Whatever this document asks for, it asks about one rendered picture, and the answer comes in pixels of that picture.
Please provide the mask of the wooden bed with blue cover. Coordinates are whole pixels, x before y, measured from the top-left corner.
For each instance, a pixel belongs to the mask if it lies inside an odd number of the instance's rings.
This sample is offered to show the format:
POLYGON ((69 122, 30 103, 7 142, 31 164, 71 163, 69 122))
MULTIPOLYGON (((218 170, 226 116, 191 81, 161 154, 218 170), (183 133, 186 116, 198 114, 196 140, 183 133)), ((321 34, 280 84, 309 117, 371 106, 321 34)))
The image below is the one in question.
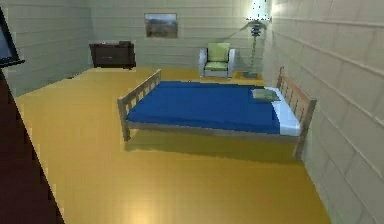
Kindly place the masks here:
POLYGON ((159 130, 258 142, 289 142, 302 155, 317 100, 281 71, 275 87, 194 81, 169 81, 162 71, 117 99, 123 139, 130 131, 159 130), (270 89, 280 100, 265 102, 253 89, 270 89))

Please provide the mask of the grey-green pillow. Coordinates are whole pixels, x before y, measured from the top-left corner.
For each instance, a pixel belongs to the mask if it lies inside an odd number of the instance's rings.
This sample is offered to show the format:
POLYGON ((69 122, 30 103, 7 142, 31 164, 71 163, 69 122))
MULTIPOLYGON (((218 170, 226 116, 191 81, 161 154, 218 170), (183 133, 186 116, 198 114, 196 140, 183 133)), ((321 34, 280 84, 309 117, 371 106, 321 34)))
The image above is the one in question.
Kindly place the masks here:
POLYGON ((252 96, 256 100, 261 100, 265 102, 274 102, 280 100, 277 93, 270 89, 253 89, 252 96))

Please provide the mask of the framed landscape picture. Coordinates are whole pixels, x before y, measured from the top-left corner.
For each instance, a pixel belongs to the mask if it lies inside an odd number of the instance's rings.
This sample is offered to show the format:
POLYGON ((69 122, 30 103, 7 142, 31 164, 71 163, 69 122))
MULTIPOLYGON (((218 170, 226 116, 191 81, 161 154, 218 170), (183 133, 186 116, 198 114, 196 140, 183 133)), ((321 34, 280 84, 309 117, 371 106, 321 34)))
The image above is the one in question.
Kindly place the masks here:
POLYGON ((144 21, 147 38, 176 39, 178 37, 176 13, 145 13, 144 21))

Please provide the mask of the dark brown chest of drawers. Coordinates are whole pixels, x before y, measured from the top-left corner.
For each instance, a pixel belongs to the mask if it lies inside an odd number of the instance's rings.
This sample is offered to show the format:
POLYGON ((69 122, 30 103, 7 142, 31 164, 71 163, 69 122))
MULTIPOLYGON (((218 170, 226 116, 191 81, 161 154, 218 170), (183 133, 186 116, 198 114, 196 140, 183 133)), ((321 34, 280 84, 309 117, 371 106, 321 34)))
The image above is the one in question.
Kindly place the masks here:
POLYGON ((89 47, 95 68, 132 69, 136 66, 134 44, 131 41, 94 43, 89 47))

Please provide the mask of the floor lamp with blue stem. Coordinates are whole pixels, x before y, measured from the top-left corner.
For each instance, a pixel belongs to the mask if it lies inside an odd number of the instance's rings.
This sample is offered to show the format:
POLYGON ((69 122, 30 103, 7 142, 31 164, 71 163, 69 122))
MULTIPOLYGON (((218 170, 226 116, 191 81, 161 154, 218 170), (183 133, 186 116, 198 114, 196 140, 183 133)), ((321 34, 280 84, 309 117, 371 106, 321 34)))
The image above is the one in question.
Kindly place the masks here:
POLYGON ((265 21, 269 21, 268 0, 252 0, 251 8, 246 17, 246 28, 250 28, 252 37, 252 45, 250 50, 248 69, 243 73, 246 78, 256 78, 258 72, 256 70, 256 45, 257 38, 261 32, 266 29, 265 21))

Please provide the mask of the black television set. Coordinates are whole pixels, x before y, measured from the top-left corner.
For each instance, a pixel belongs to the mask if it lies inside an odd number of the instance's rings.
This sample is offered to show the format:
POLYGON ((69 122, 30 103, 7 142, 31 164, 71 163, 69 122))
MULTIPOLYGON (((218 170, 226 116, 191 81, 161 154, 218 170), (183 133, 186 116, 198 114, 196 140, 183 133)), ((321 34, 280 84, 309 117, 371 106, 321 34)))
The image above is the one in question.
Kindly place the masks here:
POLYGON ((24 63, 17 52, 2 8, 0 7, 0 68, 24 63))

